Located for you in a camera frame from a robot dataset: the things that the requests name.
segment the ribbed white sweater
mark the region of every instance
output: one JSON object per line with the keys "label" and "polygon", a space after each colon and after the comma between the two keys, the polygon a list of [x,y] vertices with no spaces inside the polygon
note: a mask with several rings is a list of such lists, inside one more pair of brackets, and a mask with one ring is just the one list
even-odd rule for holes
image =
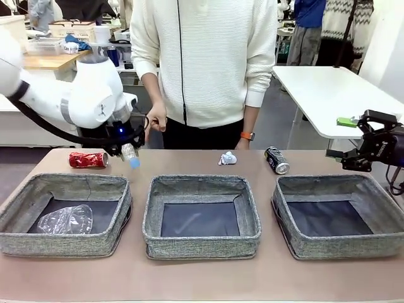
{"label": "ribbed white sweater", "polygon": [[[211,128],[261,107],[275,64],[276,0],[179,0],[187,123]],[[157,74],[167,116],[184,122],[177,0],[134,0],[132,58]]]}

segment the basket rim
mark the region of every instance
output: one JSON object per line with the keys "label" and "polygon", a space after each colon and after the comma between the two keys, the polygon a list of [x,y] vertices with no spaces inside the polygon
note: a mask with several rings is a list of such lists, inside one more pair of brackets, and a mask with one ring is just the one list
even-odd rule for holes
{"label": "basket rim", "polygon": [[10,199],[10,201],[8,202],[8,204],[6,205],[6,207],[4,207],[4,209],[2,211],[0,211],[0,218],[1,216],[8,210],[8,208],[10,207],[10,205],[12,204],[12,201],[19,195],[22,193],[22,191],[25,189],[25,187],[29,184],[29,182],[34,181],[35,179],[42,177],[44,175],[68,175],[68,176],[73,176],[73,177],[83,177],[83,176],[97,176],[97,177],[109,177],[109,178],[113,178],[113,179],[120,179],[123,181],[126,181],[125,184],[125,188],[124,188],[124,192],[122,193],[122,196],[119,198],[118,200],[118,205],[116,206],[114,215],[112,216],[111,222],[109,223],[108,227],[106,230],[104,230],[103,232],[99,233],[99,234],[84,234],[84,235],[70,235],[70,234],[29,234],[29,233],[20,233],[20,232],[0,232],[0,237],[16,237],[16,238],[21,238],[21,237],[29,237],[29,238],[48,238],[51,237],[51,239],[55,239],[55,238],[63,238],[63,239],[77,239],[77,238],[83,238],[83,239],[91,239],[91,238],[97,238],[97,237],[101,237],[104,235],[107,235],[111,232],[112,228],[114,227],[114,222],[116,222],[118,214],[121,212],[122,207],[123,207],[123,202],[124,202],[124,197],[127,194],[127,192],[129,191],[129,194],[131,195],[130,189],[129,189],[129,180],[125,177],[119,177],[117,175],[102,175],[102,174],[68,174],[68,173],[39,173],[39,174],[35,174],[33,176],[31,176],[31,178],[29,178],[29,180],[27,180],[27,182],[18,190],[17,193],[15,193],[13,195],[13,197]]}
{"label": "basket rim", "polygon": [[246,236],[212,236],[212,237],[161,237],[161,236],[152,236],[149,235],[146,232],[146,218],[147,218],[147,214],[148,214],[148,207],[149,207],[149,203],[150,203],[150,195],[152,192],[152,186],[153,183],[160,179],[161,177],[168,177],[168,178],[174,178],[174,177],[202,177],[202,178],[212,178],[212,177],[233,177],[233,178],[238,178],[240,179],[242,182],[244,182],[246,184],[247,189],[250,192],[253,192],[250,184],[248,182],[248,180],[244,177],[241,177],[239,175],[213,175],[213,174],[208,174],[208,175],[198,175],[198,174],[168,174],[168,175],[156,175],[155,177],[153,177],[153,179],[150,181],[150,186],[149,186],[149,191],[148,191],[148,195],[147,195],[147,201],[146,201],[146,206],[145,206],[145,212],[143,214],[143,221],[142,221],[142,225],[141,225],[141,231],[143,233],[143,236],[145,239],[147,240],[158,240],[158,241],[192,241],[192,240],[208,240],[208,241],[217,241],[217,240],[238,240],[238,241],[242,241],[242,240],[257,240],[260,238],[261,233],[262,233],[262,226],[261,226],[261,221],[259,219],[259,215],[258,215],[258,210],[257,210],[257,206],[255,203],[255,199],[254,196],[251,195],[251,210],[252,213],[254,215],[254,221],[256,221],[256,228],[257,228],[257,232],[255,235],[246,235]]}
{"label": "basket rim", "polygon": [[285,210],[287,212],[287,215],[292,222],[292,225],[294,229],[297,231],[299,234],[300,238],[303,238],[305,240],[309,241],[316,241],[318,242],[321,240],[322,242],[324,241],[335,241],[335,240],[345,240],[345,239],[377,239],[377,238],[402,238],[404,237],[404,231],[403,232],[396,232],[394,234],[371,234],[371,235],[333,235],[329,237],[310,237],[308,235],[303,234],[300,229],[298,228],[295,219],[292,216],[292,213],[289,210],[289,207],[287,206],[287,202],[285,199],[285,196],[282,193],[282,190],[279,185],[279,181],[282,179],[289,179],[289,178],[298,178],[298,179],[313,179],[313,178],[319,178],[319,177],[347,177],[347,176],[355,176],[355,177],[360,177],[362,179],[366,179],[369,182],[371,182],[373,185],[375,185],[381,194],[384,195],[385,198],[392,204],[393,207],[395,207],[398,210],[399,215],[401,216],[402,220],[404,220],[404,211],[394,202],[394,200],[386,193],[386,191],[381,187],[381,185],[376,182],[376,180],[373,178],[371,175],[364,175],[364,174],[322,174],[322,175],[283,175],[281,177],[278,177],[276,179],[276,186],[275,190],[277,190],[282,198],[282,205],[285,207]]}

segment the green object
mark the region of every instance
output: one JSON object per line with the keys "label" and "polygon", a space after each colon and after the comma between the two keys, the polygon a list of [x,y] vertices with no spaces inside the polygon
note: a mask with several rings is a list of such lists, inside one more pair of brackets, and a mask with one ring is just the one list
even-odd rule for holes
{"label": "green object", "polygon": [[348,128],[356,128],[357,123],[352,122],[350,118],[338,118],[336,120],[336,125],[346,126]]}

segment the cuff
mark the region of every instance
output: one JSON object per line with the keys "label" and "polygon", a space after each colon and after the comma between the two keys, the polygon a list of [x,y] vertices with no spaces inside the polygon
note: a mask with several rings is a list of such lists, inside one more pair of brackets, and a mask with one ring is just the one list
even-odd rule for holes
{"label": "cuff", "polygon": [[251,107],[261,107],[264,100],[265,92],[255,92],[254,90],[248,90],[245,104]]}
{"label": "cuff", "polygon": [[143,77],[144,74],[152,73],[157,76],[157,67],[151,61],[138,61],[134,63],[134,70],[138,74],[139,79]]}

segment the black pants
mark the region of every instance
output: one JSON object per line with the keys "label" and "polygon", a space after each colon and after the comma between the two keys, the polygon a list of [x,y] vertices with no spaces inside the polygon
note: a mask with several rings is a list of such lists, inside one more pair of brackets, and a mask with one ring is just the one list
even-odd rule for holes
{"label": "black pants", "polygon": [[244,120],[217,128],[193,128],[167,119],[163,133],[166,150],[233,150],[240,140]]}

